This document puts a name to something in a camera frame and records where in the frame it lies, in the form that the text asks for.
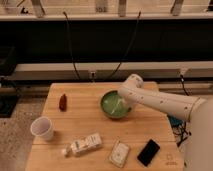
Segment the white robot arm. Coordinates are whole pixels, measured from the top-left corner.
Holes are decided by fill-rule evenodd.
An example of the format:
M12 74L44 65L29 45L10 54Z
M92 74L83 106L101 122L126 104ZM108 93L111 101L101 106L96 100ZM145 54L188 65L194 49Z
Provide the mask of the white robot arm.
M184 171L213 171L213 98L169 94L143 88L143 79L131 74L118 88L124 104L142 104L190 123Z

